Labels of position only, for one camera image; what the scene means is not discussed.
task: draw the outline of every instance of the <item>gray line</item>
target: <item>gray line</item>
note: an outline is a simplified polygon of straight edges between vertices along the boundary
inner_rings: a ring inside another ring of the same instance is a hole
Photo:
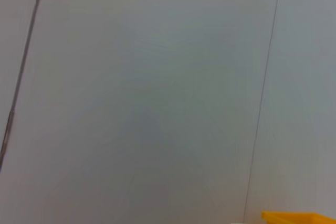
[[[252,167],[253,167],[255,148],[256,148],[256,142],[257,142],[257,137],[258,137],[258,130],[259,130],[261,105],[262,105],[263,97],[264,97],[264,89],[265,89],[265,82],[266,82],[266,73],[267,73],[267,67],[268,67],[268,59],[269,59],[269,54],[270,54],[270,51],[271,51],[271,43],[272,43],[273,34],[274,34],[274,24],[275,24],[277,9],[278,9],[278,1],[279,0],[276,0],[276,3],[275,3],[275,10],[274,10],[274,17],[273,17],[273,24],[272,24],[272,32],[271,32],[271,38],[269,40],[269,45],[268,45],[268,53],[267,53],[267,60],[266,60],[265,73],[264,73],[264,82],[263,82],[263,85],[262,85],[263,89],[261,90],[261,98],[260,98],[260,105],[259,105],[259,113],[258,113],[258,121],[257,121],[257,131],[256,131],[256,136],[255,136],[255,139],[254,139],[254,143],[253,143],[252,158],[251,158],[251,165],[250,165],[250,173],[249,173],[248,182],[247,182],[248,184],[247,184],[246,200],[245,200],[245,207],[244,207],[244,214],[243,214],[243,223],[245,222],[245,218],[246,218],[247,199],[248,199],[248,193],[250,191],[250,182],[251,182],[251,175],[252,175]]]
[[[27,55],[28,55],[28,50],[29,50],[29,45],[30,45],[30,39],[32,38],[32,33],[33,33],[33,29],[34,29],[35,18],[36,18],[36,13],[37,13],[39,3],[40,3],[40,0],[35,0],[35,6],[34,6],[32,18],[30,19],[29,30],[28,30],[27,39],[26,39],[26,43],[25,43],[25,48],[24,48],[23,56],[22,56],[22,60],[21,60],[20,71],[19,71],[19,74],[18,74],[18,77],[17,77],[17,80],[16,80],[15,92],[14,92],[12,106],[11,106],[11,111],[13,111],[13,112],[15,111],[17,97],[19,95],[19,90],[20,90],[21,81],[22,81],[22,75],[23,75],[23,71],[24,71],[25,65],[26,65],[26,60],[27,60]]]

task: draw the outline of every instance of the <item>yellow object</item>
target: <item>yellow object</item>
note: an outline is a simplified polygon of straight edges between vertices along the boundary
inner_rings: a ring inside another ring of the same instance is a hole
[[[336,224],[336,220],[313,212],[263,212],[267,224]]]

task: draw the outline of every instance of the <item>vertical line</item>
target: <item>vertical line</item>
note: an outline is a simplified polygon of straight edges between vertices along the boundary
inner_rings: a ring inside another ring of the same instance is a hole
[[[275,25],[275,19],[276,19],[276,14],[277,14],[277,9],[278,9],[278,1],[279,0],[276,0],[276,3],[275,3],[275,10],[274,10],[274,16],[273,16],[271,38],[269,40],[269,45],[268,45],[268,53],[267,53],[267,59],[266,59],[264,81],[263,81],[263,85],[262,85],[261,98],[260,98],[260,104],[259,104],[258,121],[257,121],[257,131],[256,131],[255,139],[254,139],[254,142],[253,142],[252,158],[251,158],[251,165],[250,165],[250,173],[249,173],[249,177],[248,177],[248,181],[247,181],[247,192],[246,192],[246,200],[245,200],[245,207],[244,207],[244,214],[243,214],[243,223],[245,222],[245,219],[246,219],[247,199],[248,199],[248,194],[249,194],[249,191],[250,191],[250,182],[251,182],[251,175],[252,175],[252,167],[253,167],[255,148],[256,148],[256,142],[257,142],[257,137],[258,137],[258,130],[259,130],[261,105],[262,105],[263,97],[264,97],[264,89],[265,89],[265,82],[266,82],[266,73],[267,73],[267,67],[268,67],[269,54],[270,54],[270,50],[271,50],[271,43],[272,43],[273,34],[274,34],[274,25]]]
[[[35,18],[36,18],[36,13],[37,13],[39,3],[40,3],[40,0],[35,0],[35,6],[34,6],[34,9],[33,9],[32,17],[30,18],[28,34],[27,34],[27,38],[26,38],[26,42],[25,42],[23,55],[22,55],[20,70],[19,70],[17,80],[16,80],[16,85],[15,85],[15,91],[14,91],[14,96],[13,96],[13,100],[12,100],[11,110],[9,111],[6,130],[5,130],[5,134],[4,134],[4,138],[3,138],[3,142],[2,142],[2,146],[1,146],[1,151],[0,151],[0,170],[2,168],[4,156],[5,156],[5,153],[6,153],[6,150],[7,150],[7,144],[8,144],[8,141],[9,141],[9,136],[10,136],[12,125],[13,125],[13,119],[14,119],[14,115],[15,115],[15,106],[16,106],[17,97],[18,97],[19,90],[20,90],[20,85],[21,85],[21,81],[22,81],[23,72],[24,72],[25,65],[26,65],[30,39],[32,38],[32,33],[33,33],[33,28],[34,28],[34,24],[35,24]]]
[[[22,56],[22,60],[21,60],[21,66],[20,66],[19,74],[18,74],[18,77],[17,77],[17,80],[16,80],[16,86],[15,86],[15,92],[14,92],[14,96],[13,96],[11,111],[15,111],[16,101],[17,101],[17,97],[18,97],[18,94],[19,94],[19,90],[20,90],[23,71],[24,71],[25,65],[26,65],[26,60],[27,60],[27,55],[28,55],[29,45],[30,45],[30,39],[32,38],[32,33],[33,33],[33,29],[34,29],[35,18],[36,18],[36,13],[37,13],[39,3],[40,3],[40,0],[35,0],[35,6],[34,6],[34,9],[33,9],[32,17],[30,19],[29,30],[28,30],[28,34],[27,34],[27,38],[26,38],[26,42],[25,42],[25,48],[24,48],[23,56]]]

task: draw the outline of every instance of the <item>white wall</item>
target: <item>white wall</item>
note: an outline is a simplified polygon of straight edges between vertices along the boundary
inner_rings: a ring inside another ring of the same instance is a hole
[[[242,221],[276,0],[41,0],[6,223]]]
[[[247,205],[336,218],[335,0],[279,0]]]
[[[35,0],[0,0],[0,139],[4,136]]]

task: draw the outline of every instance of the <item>white surface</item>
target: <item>white surface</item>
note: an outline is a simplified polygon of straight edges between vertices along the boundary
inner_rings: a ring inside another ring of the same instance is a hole
[[[34,4],[35,0],[0,0],[0,141],[12,105]]]
[[[279,0],[246,223],[262,210],[336,217],[335,0]]]
[[[0,219],[241,221],[275,1],[41,0]]]

